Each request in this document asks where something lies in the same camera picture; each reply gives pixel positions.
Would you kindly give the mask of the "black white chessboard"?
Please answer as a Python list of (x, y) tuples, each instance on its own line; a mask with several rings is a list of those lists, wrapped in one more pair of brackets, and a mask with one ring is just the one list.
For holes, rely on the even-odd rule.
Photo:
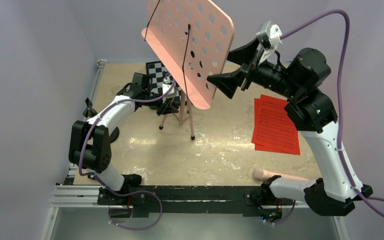
[(146, 74), (149, 76), (149, 90), (161, 96), (162, 83), (165, 73), (168, 72), (167, 68), (161, 61), (152, 61), (145, 63)]

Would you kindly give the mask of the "pink music stand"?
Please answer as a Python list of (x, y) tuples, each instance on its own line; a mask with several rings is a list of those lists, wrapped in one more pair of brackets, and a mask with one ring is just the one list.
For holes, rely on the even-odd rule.
[(189, 122), (195, 138), (192, 108), (212, 106), (217, 88), (209, 75), (222, 73), (235, 35), (232, 19), (211, 0), (147, 0), (147, 25), (141, 34), (178, 83), (179, 125)]

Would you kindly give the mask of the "red sheet music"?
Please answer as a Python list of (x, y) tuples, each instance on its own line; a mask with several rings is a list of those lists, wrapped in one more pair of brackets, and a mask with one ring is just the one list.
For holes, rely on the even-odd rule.
[(300, 155), (298, 131), (284, 107), (288, 102), (262, 94), (254, 99), (251, 142), (256, 151)]

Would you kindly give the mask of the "pink microphone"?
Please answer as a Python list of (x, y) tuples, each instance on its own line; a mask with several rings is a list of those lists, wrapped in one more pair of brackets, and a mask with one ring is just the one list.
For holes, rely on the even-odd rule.
[(285, 173), (279, 173), (279, 172), (273, 172), (269, 171), (264, 168), (255, 168), (252, 172), (253, 177), (258, 179), (258, 180), (268, 180), (269, 178), (272, 178), (274, 176), (281, 176), (283, 178), (289, 179), (289, 180), (299, 180), (299, 181), (309, 181), (308, 178), (300, 177), (300, 176), (294, 176), (294, 175), (289, 175)]

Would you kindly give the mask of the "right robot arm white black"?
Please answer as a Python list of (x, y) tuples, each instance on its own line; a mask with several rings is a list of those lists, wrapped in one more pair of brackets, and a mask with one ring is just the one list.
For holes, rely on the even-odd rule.
[(285, 111), (308, 143), (321, 177), (314, 180), (288, 179), (275, 175), (263, 181), (257, 203), (279, 199), (306, 203), (320, 216), (346, 216), (355, 201), (372, 195), (369, 185), (355, 175), (345, 150), (340, 148), (340, 123), (332, 100), (319, 90), (330, 75), (326, 57), (317, 49), (301, 49), (289, 66), (258, 62), (266, 47), (257, 39), (228, 53), (227, 60), (239, 65), (229, 73), (209, 75), (207, 81), (228, 98), (237, 88), (251, 84), (286, 98)]

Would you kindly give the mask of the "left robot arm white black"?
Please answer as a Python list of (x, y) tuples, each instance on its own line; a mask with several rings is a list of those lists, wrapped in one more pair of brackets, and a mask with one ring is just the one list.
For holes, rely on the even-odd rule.
[(113, 101), (101, 112), (95, 112), (85, 121), (73, 123), (70, 136), (68, 160), (77, 166), (80, 176), (97, 180), (110, 191), (109, 197), (118, 205), (129, 199), (129, 188), (142, 183), (138, 174), (121, 174), (111, 163), (111, 134), (119, 124), (142, 106), (157, 106), (175, 93), (177, 86), (169, 72), (163, 73), (162, 93), (152, 92), (150, 77), (134, 73), (132, 81), (127, 83), (114, 97)]

